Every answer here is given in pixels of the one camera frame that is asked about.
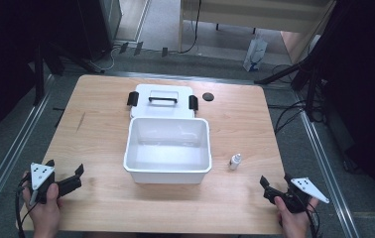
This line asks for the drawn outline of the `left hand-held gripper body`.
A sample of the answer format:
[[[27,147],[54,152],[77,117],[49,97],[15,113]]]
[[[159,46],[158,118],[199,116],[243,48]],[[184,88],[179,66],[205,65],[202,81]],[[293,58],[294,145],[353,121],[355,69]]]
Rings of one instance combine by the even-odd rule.
[[[61,181],[55,181],[55,167],[32,163],[30,169],[31,204],[45,204],[47,191],[52,183],[56,183],[59,187],[58,197],[67,195],[81,187],[81,179],[75,175]]]

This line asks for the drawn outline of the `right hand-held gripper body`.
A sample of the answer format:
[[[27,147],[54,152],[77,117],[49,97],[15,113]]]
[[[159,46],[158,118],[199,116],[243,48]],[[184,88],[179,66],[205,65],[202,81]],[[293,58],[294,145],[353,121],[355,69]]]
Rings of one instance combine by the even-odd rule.
[[[329,199],[311,182],[309,178],[292,178],[293,188],[288,188],[286,192],[281,192],[271,186],[264,189],[264,197],[271,203],[275,203],[274,198],[279,196],[286,204],[291,213],[305,212],[309,201],[316,198],[324,203],[329,203]]]

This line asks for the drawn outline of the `small white dropper bottle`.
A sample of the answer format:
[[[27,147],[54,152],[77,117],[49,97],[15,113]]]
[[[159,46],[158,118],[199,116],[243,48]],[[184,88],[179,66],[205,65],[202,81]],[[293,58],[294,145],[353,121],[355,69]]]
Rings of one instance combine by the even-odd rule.
[[[241,157],[240,154],[236,154],[236,155],[234,155],[234,156],[230,159],[230,161],[229,161],[229,164],[228,164],[229,168],[230,168],[231,170],[235,171],[235,170],[238,168],[238,166],[240,165],[241,160],[242,160],[242,157]]]

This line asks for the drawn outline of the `white plastic storage box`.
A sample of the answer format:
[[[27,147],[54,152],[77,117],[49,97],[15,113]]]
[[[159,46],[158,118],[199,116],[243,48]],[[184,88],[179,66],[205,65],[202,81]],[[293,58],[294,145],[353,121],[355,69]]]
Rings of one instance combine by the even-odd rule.
[[[201,183],[212,168],[207,121],[132,119],[123,167],[137,183]]]

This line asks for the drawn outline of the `person's right hand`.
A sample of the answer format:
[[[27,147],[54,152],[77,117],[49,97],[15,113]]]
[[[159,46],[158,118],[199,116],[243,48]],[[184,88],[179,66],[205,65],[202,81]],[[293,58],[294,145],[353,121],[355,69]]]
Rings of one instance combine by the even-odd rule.
[[[278,209],[278,222],[282,226],[284,238],[306,238],[311,224],[308,215],[305,212],[291,213],[279,196],[276,196],[274,201]]]

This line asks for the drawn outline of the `person's left hand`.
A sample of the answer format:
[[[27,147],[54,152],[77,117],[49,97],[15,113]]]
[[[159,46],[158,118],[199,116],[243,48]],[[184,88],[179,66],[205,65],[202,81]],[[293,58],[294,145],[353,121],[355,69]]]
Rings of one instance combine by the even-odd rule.
[[[52,183],[45,204],[36,205],[30,212],[33,221],[33,238],[56,238],[59,232],[61,211],[58,203],[59,187]]]

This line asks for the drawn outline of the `black metal stand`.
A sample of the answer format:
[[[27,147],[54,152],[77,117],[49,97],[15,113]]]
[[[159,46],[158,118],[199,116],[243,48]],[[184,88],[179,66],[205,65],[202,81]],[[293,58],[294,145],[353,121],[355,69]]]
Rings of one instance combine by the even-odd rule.
[[[38,43],[34,50],[34,74],[35,74],[35,99],[34,105],[38,106],[46,95],[45,78],[44,78],[44,64],[48,66],[54,74],[62,74],[64,67],[60,60],[60,56],[68,58],[88,72],[103,73],[103,69],[95,69],[92,65],[78,58],[76,55],[65,50],[58,44],[51,42]]]
[[[313,106],[315,100],[316,86],[320,81],[319,67],[323,60],[323,53],[317,50],[313,50],[308,54],[303,60],[289,66],[286,69],[283,69],[269,77],[264,79],[255,80],[255,84],[266,85],[272,83],[278,79],[281,79],[284,76],[290,75],[293,72],[296,73],[296,76],[291,82],[291,89],[293,91],[302,90],[306,84],[308,84],[308,94],[305,99],[305,112],[308,118],[312,121],[316,121],[315,112],[316,109]]]

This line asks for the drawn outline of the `white paper bag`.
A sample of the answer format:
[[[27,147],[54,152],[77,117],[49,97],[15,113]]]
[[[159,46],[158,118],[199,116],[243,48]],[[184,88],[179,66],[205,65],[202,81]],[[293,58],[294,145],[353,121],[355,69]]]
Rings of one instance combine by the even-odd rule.
[[[243,63],[246,71],[257,71],[260,68],[267,46],[268,43],[262,37],[257,37],[250,42]]]

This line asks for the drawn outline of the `dark glass cabinet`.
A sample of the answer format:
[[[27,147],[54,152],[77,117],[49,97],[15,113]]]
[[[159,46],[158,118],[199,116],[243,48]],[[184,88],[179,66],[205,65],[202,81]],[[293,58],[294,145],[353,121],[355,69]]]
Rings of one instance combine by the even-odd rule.
[[[77,0],[82,23],[83,54],[98,60],[112,50],[121,18],[119,0]]]

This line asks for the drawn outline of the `light wooden cabinet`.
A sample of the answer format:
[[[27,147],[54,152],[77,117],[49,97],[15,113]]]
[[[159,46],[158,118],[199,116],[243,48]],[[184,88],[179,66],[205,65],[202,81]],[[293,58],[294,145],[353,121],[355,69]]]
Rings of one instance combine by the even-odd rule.
[[[292,63],[321,34],[336,0],[180,0],[179,47],[184,20],[280,31]]]

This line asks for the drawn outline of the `metal floor rail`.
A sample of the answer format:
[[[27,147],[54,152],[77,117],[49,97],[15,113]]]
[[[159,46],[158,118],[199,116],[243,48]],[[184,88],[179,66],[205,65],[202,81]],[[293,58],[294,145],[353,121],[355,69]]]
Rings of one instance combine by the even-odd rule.
[[[55,77],[50,74],[44,82],[45,94],[33,104],[31,90],[0,123],[0,193],[41,117],[50,97]]]
[[[147,79],[165,79],[165,80],[183,80],[183,81],[200,81],[200,82],[215,82],[215,83],[227,83],[227,84],[239,84],[239,85],[255,85],[262,86],[270,89],[292,89],[287,83],[272,82],[270,84],[255,84],[254,80],[249,79],[229,79],[229,78],[217,78],[217,77],[206,77],[206,76],[188,76],[188,75],[171,75],[171,74],[156,74],[156,73],[143,73],[143,72],[106,72],[104,75],[109,76],[121,76],[121,77],[139,77]]]
[[[323,176],[325,185],[329,192],[330,202],[334,206],[336,216],[342,227],[345,238],[360,238],[360,234],[355,225],[352,213],[330,166],[328,156],[326,155],[314,124],[310,121],[305,112],[302,113],[301,118],[310,139],[312,149]]]

